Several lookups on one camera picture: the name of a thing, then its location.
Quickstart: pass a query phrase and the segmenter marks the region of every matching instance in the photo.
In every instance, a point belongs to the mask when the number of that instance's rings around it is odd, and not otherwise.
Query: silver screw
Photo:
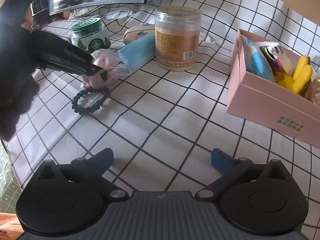
[[[121,197],[124,197],[125,194],[126,194],[126,192],[121,189],[113,190],[110,192],[110,196],[113,198],[121,198]]]
[[[198,192],[199,197],[212,197],[213,192],[211,190],[203,189]]]

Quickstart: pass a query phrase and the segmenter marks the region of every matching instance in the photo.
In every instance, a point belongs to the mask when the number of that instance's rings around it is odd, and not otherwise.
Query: white grid tablecloth
[[[128,28],[154,23],[159,5],[185,5],[203,12],[195,67],[171,72],[152,60],[113,84],[100,110],[82,116],[71,109],[80,76],[37,73],[39,95],[20,117],[17,134],[7,145],[20,185],[27,184],[45,159],[70,163],[105,147],[113,150],[115,161],[103,176],[128,192],[196,192],[220,176],[211,166],[213,148],[255,163],[278,158],[308,199],[302,232],[320,239],[320,149],[226,113],[230,50],[238,28],[309,55],[320,73],[320,27],[280,0],[148,0],[146,5],[78,9],[72,15],[77,18],[54,22],[44,30],[70,40],[76,21],[98,16],[116,51],[124,46],[122,36]]]

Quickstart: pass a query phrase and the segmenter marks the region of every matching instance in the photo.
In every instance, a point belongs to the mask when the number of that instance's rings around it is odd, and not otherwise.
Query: jar label
[[[111,42],[108,36],[105,36],[105,33],[99,35],[98,37],[86,37],[81,39],[75,39],[72,37],[72,44],[77,46],[79,49],[91,54],[97,49],[108,49],[111,46]]]
[[[169,67],[188,67],[194,64],[199,34],[200,31],[183,32],[182,34],[157,28],[157,61]]]

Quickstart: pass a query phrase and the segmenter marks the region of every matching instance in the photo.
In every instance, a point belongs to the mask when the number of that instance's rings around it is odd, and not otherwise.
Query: glass jar
[[[320,77],[310,83],[305,98],[316,106],[320,106]]]
[[[79,49],[91,54],[97,49],[108,49],[111,42],[101,18],[79,22],[71,28],[71,42]]]
[[[202,12],[185,6],[156,9],[156,61],[164,69],[184,71],[196,61]]]

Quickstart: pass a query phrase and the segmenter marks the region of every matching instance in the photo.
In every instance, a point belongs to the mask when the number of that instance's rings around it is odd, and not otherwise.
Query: jar lid
[[[201,20],[202,12],[187,6],[160,6],[156,9],[156,19],[160,21],[187,21],[198,22]]]
[[[71,31],[76,35],[88,35],[101,28],[103,21],[101,18],[92,18],[84,20],[72,26]]]

